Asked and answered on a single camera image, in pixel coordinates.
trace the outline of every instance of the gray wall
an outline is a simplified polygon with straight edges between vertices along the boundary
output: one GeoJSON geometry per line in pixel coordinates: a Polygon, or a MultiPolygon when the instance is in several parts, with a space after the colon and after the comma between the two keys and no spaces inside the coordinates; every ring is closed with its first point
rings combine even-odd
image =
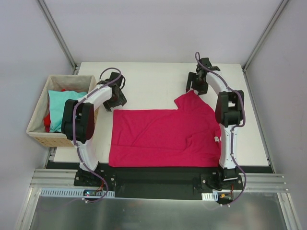
{"type": "Polygon", "coordinates": [[[256,59],[248,81],[278,173],[285,173],[307,228],[307,1],[290,1],[256,59]]]}
{"type": "Polygon", "coordinates": [[[81,61],[243,64],[280,0],[46,0],[81,61]]]}
{"type": "Polygon", "coordinates": [[[49,74],[72,73],[35,0],[0,1],[0,229],[19,217],[47,149],[25,133],[49,74]]]}

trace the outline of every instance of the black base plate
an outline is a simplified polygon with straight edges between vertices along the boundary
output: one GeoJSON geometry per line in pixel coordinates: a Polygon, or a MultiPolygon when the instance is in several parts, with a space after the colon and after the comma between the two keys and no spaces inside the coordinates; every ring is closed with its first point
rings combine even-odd
{"type": "MultiPolygon", "coordinates": [[[[94,171],[96,174],[103,176],[100,171],[99,165],[94,171]]],[[[74,186],[89,186],[89,187],[99,187],[101,185],[101,180],[93,175],[89,171],[82,170],[80,167],[75,175],[75,180],[73,182],[74,186]]]]}
{"type": "Polygon", "coordinates": [[[205,180],[205,185],[211,189],[215,189],[217,191],[221,191],[223,189],[231,189],[231,185],[235,186],[234,189],[242,189],[242,178],[238,175],[238,178],[233,181],[220,181],[217,176],[214,175],[202,175],[202,178],[205,180]]]}
{"type": "MultiPolygon", "coordinates": [[[[78,163],[58,163],[50,161],[48,169],[78,169],[78,163]]],[[[272,173],[271,167],[242,167],[247,173],[272,173]]],[[[115,197],[201,200],[202,193],[212,193],[212,189],[202,180],[208,180],[217,168],[201,167],[128,167],[114,168],[100,164],[101,175],[109,189],[115,191],[115,197]]],[[[235,189],[242,189],[243,183],[234,183],[235,189]]]]}

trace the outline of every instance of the laundry basket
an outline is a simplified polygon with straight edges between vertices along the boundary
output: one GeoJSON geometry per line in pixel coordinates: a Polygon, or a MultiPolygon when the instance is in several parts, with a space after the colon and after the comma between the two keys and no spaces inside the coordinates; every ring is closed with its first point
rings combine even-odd
{"type": "MultiPolygon", "coordinates": [[[[48,90],[76,92],[90,92],[96,86],[94,76],[90,75],[50,75],[43,88],[42,94],[33,112],[27,128],[27,134],[33,137],[46,147],[71,147],[71,141],[62,133],[47,133],[45,131],[44,117],[49,113],[48,90]]],[[[94,113],[95,122],[98,116],[98,109],[94,113]]]]}

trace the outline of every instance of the pink t-shirt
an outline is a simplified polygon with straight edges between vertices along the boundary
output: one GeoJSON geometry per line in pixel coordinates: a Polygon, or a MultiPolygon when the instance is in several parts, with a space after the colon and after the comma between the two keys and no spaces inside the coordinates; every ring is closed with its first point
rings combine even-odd
{"type": "Polygon", "coordinates": [[[193,91],[177,110],[114,110],[109,165],[216,167],[221,131],[214,111],[193,91]]]}

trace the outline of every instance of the white tabletop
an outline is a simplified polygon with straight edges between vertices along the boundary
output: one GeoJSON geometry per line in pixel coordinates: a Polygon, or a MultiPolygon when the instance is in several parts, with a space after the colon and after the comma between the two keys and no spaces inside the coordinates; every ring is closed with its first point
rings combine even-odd
{"type": "MultiPolygon", "coordinates": [[[[261,141],[258,125],[251,105],[250,96],[239,64],[214,64],[222,72],[227,83],[245,95],[246,125],[238,131],[237,160],[240,165],[268,166],[267,157],[261,141]]],[[[188,73],[195,72],[195,63],[127,63],[127,62],[83,62],[79,75],[94,75],[99,79],[100,73],[116,67],[126,78],[123,93],[127,98],[124,107],[115,109],[177,109],[174,100],[185,93],[188,73]]],[[[111,70],[102,79],[110,76],[111,70]]],[[[217,95],[211,87],[201,98],[215,109],[217,95]]],[[[113,126],[113,113],[103,106],[94,132],[96,156],[102,163],[108,163],[113,126]]],[[[55,162],[79,162],[73,147],[58,147],[55,162]]]]}

